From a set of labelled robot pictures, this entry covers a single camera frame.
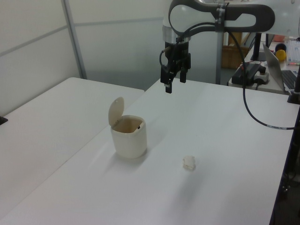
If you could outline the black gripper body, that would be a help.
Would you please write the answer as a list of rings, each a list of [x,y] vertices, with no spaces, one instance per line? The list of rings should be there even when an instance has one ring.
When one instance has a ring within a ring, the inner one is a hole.
[[[179,44],[165,42],[165,48],[167,48],[165,56],[168,60],[167,71],[188,71],[191,68],[191,54],[188,47],[189,42],[179,42]]]

